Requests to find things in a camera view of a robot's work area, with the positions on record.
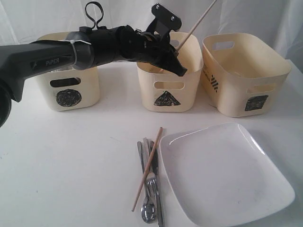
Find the white backdrop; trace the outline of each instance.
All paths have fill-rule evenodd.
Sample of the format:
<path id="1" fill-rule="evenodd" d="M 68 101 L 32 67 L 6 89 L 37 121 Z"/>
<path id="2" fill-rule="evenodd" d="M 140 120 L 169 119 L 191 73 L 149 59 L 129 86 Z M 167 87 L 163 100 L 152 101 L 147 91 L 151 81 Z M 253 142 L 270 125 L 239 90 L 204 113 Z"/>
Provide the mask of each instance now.
<path id="1" fill-rule="evenodd" d="M 153 20 L 156 0 L 98 0 L 104 8 L 102 25 L 129 24 L 145 30 Z M 188 32 L 213 0 L 160 0 L 182 20 Z M 24 44 L 38 37 L 91 26 L 84 14 L 89 0 L 0 0 L 0 45 Z M 100 16 L 89 6 L 91 15 Z M 303 71 L 303 0 L 218 0 L 194 34 L 245 32 L 256 35 Z"/>

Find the chopstick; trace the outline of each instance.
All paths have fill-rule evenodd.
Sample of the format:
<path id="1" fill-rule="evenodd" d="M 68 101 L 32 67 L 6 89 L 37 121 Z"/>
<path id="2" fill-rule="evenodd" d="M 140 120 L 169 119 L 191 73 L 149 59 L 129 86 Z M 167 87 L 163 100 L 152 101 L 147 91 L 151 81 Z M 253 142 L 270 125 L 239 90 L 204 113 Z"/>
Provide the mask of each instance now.
<path id="1" fill-rule="evenodd" d="M 184 45 L 184 43 L 187 41 L 187 39 L 190 37 L 190 35 L 195 31 L 195 29 L 198 27 L 198 25 L 201 23 L 201 21 L 203 20 L 203 18 L 205 18 L 205 16 L 207 15 L 207 13 L 210 11 L 210 9 L 213 7 L 213 5 L 216 3 L 217 0 L 214 0 L 210 6 L 207 8 L 207 10 L 204 12 L 204 14 L 202 14 L 202 16 L 199 18 L 199 20 L 195 23 L 195 25 L 191 28 L 191 30 L 189 31 L 189 33 L 185 36 L 185 38 L 181 41 L 181 43 L 179 44 L 179 46 L 176 48 L 176 51 L 178 52 L 181 47 Z"/>
<path id="2" fill-rule="evenodd" d="M 142 177 L 142 180 L 141 180 L 141 183 L 140 183 L 140 186 L 139 186 L 139 189 L 138 189 L 138 192 L 137 192 L 137 195 L 136 195 L 136 199 L 134 201 L 134 205 L 133 205 L 133 209 L 132 209 L 132 212 L 134 211 L 136 205 L 137 205 L 137 202 L 138 202 L 138 199 L 139 199 L 139 196 L 140 196 L 140 193 L 141 193 L 141 190 L 143 188 L 143 184 L 144 182 L 146 181 L 146 177 L 150 171 L 150 166 L 151 166 L 151 161 L 152 161 L 152 158 L 153 158 L 153 155 L 155 154 L 155 151 L 156 151 L 156 148 L 157 148 L 157 145 L 158 145 L 158 142 L 159 142 L 159 139 L 161 137 L 161 134 L 162 134 L 162 131 L 163 131 L 163 128 L 160 127 L 159 128 L 159 131 L 158 131 L 158 134 L 157 134 L 157 137 L 156 137 L 156 140 L 155 140 L 155 143 L 153 144 L 153 147 L 152 147 L 152 150 L 151 150 L 151 154 L 150 154 L 150 157 L 146 163 L 146 166 L 145 166 L 145 171 L 143 173 L 143 177 Z"/>

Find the white table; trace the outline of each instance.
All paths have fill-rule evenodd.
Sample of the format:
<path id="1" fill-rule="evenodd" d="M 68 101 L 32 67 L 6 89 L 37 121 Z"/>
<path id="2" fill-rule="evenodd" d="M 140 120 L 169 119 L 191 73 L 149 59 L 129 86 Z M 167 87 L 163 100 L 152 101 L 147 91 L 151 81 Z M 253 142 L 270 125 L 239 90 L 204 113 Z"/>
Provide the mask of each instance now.
<path id="1" fill-rule="evenodd" d="M 296 192 L 286 209 L 243 226 L 303 226 L 303 75 L 294 65 L 271 111 L 243 118 L 220 114 L 202 88 L 185 113 L 150 112 L 134 63 L 99 73 L 100 101 L 66 112 L 50 110 L 35 79 L 26 81 L 22 102 L 0 128 L 1 227 L 148 226 L 143 196 L 131 212 L 142 176 L 136 142 L 154 139 L 160 126 L 170 134 L 223 122 L 246 127 Z M 193 227 L 163 171 L 161 186 L 166 227 Z"/>

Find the cream storage bin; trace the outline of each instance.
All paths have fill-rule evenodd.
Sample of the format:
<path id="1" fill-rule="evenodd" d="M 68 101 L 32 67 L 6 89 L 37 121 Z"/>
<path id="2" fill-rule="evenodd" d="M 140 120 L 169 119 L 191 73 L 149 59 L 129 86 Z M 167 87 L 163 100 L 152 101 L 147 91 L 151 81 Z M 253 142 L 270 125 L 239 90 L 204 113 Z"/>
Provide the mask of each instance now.
<path id="1" fill-rule="evenodd" d="M 68 32 L 44 35 L 39 40 L 63 40 Z M 98 69 L 75 70 L 71 67 L 36 77 L 48 106 L 56 111 L 94 105 L 100 98 Z"/>
<path id="2" fill-rule="evenodd" d="M 259 38 L 245 33 L 203 40 L 202 85 L 224 115 L 240 117 L 270 109 L 290 64 Z"/>
<path id="3" fill-rule="evenodd" d="M 171 32 L 172 41 L 181 41 L 186 33 Z M 137 63 L 143 106 L 156 112 L 183 112 L 195 101 L 203 66 L 199 42 L 193 35 L 179 51 L 178 59 L 187 68 L 184 76 L 164 71 L 148 63 Z"/>

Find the triangle symbol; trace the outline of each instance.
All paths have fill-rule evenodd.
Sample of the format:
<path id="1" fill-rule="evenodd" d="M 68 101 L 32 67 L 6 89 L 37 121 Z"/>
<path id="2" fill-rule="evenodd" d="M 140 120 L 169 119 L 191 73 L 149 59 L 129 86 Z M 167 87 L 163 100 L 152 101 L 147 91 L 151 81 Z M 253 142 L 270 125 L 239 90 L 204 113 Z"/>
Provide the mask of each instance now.
<path id="1" fill-rule="evenodd" d="M 165 91 L 162 95 L 160 95 L 154 105 L 157 106 L 173 106 L 173 105 L 181 105 L 181 103 L 175 99 L 175 97 L 168 91 Z"/>

